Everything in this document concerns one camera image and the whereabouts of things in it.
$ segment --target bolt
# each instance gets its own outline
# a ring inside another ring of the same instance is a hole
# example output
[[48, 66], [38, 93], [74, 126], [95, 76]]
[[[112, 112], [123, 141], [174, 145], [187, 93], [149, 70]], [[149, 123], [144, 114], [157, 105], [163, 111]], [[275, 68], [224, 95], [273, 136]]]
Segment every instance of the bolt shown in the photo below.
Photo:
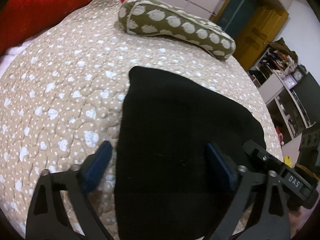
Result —
[[44, 169], [44, 170], [42, 170], [41, 171], [41, 176], [45, 176], [45, 175], [49, 175], [50, 174], [50, 171], [49, 170], [47, 170], [47, 169]]
[[246, 172], [248, 169], [247, 169], [246, 166], [239, 165], [238, 166], [238, 170], [241, 171], [241, 172]]
[[79, 164], [74, 164], [74, 165], [72, 165], [72, 166], [70, 167], [70, 169], [71, 169], [72, 171], [78, 171], [78, 170], [80, 169], [80, 165], [79, 165]]
[[269, 171], [268, 174], [269, 174], [271, 177], [276, 177], [276, 176], [278, 176], [278, 174], [277, 174], [275, 171]]

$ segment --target red blanket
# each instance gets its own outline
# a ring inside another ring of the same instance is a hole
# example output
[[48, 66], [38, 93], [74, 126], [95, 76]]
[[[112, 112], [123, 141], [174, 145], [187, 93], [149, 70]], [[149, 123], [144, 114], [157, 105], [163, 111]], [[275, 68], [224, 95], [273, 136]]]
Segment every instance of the red blanket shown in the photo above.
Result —
[[91, 1], [10, 0], [0, 12], [0, 55]]

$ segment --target quilted bedspread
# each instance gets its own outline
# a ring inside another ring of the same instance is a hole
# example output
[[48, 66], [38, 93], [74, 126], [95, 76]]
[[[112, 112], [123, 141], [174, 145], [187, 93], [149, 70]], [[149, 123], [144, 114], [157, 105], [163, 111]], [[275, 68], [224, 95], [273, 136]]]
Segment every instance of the quilted bedspread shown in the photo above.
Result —
[[[135, 65], [185, 76], [248, 108], [265, 131], [267, 150], [282, 160], [267, 108], [239, 63], [163, 37], [130, 36], [119, 27], [120, 0], [93, 0], [39, 36], [0, 80], [0, 207], [24, 235], [29, 203], [43, 169], [67, 170], [103, 140], [115, 148], [122, 101]], [[118, 238], [113, 189], [116, 152], [90, 200]], [[67, 194], [65, 208], [78, 232]]]

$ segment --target yellow door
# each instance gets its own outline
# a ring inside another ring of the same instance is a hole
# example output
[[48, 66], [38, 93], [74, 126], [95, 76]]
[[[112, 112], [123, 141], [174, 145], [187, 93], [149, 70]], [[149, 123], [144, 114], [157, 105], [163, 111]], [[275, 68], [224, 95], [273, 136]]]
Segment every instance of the yellow door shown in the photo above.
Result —
[[259, 7], [245, 28], [236, 38], [234, 57], [240, 65], [249, 70], [264, 52], [266, 46], [274, 40], [288, 19], [284, 10]]

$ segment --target patterned pillow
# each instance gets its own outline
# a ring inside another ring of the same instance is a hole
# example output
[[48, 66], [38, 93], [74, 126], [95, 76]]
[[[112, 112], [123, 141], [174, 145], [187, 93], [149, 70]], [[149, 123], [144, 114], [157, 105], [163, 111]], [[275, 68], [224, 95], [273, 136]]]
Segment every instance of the patterned pillow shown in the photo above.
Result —
[[119, 21], [129, 34], [174, 36], [200, 46], [221, 61], [236, 50], [235, 41], [216, 24], [160, 0], [125, 0]]

